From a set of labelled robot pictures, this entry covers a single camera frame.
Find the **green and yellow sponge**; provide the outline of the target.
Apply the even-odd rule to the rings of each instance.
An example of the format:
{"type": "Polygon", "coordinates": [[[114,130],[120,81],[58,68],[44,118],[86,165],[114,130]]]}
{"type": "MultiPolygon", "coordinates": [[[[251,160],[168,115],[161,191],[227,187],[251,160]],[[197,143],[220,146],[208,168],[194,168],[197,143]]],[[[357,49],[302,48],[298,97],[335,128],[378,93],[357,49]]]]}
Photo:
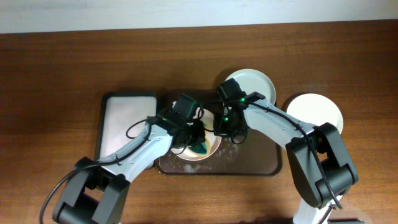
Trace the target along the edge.
{"type": "Polygon", "coordinates": [[[189,150],[196,154],[205,155],[208,152],[208,147],[206,142],[201,142],[199,144],[193,145],[189,147],[189,150]]]}

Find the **pink stained plate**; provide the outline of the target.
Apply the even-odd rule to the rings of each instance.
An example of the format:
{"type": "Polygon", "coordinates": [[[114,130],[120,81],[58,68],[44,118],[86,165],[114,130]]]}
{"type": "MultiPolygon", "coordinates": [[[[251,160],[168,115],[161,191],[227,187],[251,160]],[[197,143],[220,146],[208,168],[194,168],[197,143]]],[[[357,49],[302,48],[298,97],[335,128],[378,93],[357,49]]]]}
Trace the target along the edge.
{"type": "Polygon", "coordinates": [[[207,154],[196,154],[189,150],[189,146],[187,146],[186,148],[172,148],[171,153],[176,154],[179,158],[186,161],[200,161],[212,155],[218,149],[218,146],[220,145],[222,140],[222,137],[214,135],[213,120],[213,113],[204,109],[204,115],[201,117],[201,121],[205,126],[205,142],[208,147],[207,154]]]}

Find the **white stained plate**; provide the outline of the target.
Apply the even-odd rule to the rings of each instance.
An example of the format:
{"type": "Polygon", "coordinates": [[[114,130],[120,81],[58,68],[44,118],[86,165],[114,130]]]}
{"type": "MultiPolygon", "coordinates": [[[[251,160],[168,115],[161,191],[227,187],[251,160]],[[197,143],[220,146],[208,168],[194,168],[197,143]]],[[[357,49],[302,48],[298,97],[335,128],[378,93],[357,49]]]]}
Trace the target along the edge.
{"type": "Polygon", "coordinates": [[[339,107],[329,98],[316,93],[299,93],[290,97],[283,105],[284,111],[306,123],[320,126],[330,123],[341,134],[343,115],[339,107]]]}

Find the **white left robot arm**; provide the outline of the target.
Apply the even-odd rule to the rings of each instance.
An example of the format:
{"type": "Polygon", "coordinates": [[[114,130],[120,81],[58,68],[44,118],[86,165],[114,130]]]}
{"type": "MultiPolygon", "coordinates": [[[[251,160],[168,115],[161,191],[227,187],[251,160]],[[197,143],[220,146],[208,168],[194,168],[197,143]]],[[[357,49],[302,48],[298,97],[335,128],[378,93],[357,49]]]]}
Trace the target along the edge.
{"type": "Polygon", "coordinates": [[[171,148],[205,140],[202,105],[187,95],[144,119],[140,134],[115,153],[93,161],[84,157],[59,183],[65,188],[55,206],[56,223],[119,223],[130,184],[171,148]]]}

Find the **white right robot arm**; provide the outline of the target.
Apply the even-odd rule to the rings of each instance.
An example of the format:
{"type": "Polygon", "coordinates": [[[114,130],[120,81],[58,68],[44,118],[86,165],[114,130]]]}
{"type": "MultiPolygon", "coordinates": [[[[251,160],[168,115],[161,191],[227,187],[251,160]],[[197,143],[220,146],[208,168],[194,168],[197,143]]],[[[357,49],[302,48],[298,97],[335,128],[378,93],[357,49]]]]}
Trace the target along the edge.
{"type": "Polygon", "coordinates": [[[214,134],[234,140],[254,129],[288,155],[295,188],[302,200],[293,223],[328,223],[340,199],[358,182],[358,172],[338,129],[330,123],[306,123],[278,109],[257,91],[246,93],[235,79],[217,89],[223,105],[214,134]]]}

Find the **brown plastic tray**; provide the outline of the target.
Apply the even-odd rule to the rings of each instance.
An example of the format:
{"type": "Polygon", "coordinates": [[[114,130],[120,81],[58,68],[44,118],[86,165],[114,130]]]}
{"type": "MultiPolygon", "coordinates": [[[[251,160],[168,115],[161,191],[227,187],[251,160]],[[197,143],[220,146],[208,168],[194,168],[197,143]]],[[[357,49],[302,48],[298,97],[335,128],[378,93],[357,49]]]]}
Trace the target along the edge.
{"type": "Polygon", "coordinates": [[[274,176],[282,169],[282,150],[259,131],[250,129],[242,144],[222,138],[218,149],[206,159],[186,161],[166,154],[155,162],[165,175],[274,176]]]}

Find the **black tray with white liner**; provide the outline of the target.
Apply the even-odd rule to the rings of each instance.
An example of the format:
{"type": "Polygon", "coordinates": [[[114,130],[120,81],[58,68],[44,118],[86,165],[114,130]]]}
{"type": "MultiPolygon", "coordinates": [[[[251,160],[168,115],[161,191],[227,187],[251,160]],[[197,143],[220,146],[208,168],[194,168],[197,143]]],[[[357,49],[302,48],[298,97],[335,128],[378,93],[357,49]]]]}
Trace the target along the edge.
{"type": "Polygon", "coordinates": [[[127,144],[144,128],[139,121],[157,112],[153,92],[108,92],[101,99],[94,159],[106,157],[127,144]]]}

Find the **light green stained plate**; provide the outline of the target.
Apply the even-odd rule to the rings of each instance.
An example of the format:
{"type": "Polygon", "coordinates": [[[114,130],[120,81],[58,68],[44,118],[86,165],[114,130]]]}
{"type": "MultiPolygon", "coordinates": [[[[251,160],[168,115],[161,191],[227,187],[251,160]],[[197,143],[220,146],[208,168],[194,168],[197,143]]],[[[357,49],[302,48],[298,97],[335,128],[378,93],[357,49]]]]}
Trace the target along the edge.
{"type": "Polygon", "coordinates": [[[271,79],[264,73],[245,68],[237,70],[230,74],[226,80],[234,79],[239,83],[240,89],[245,91],[246,94],[258,92],[266,97],[273,105],[276,101],[276,90],[271,79]]]}

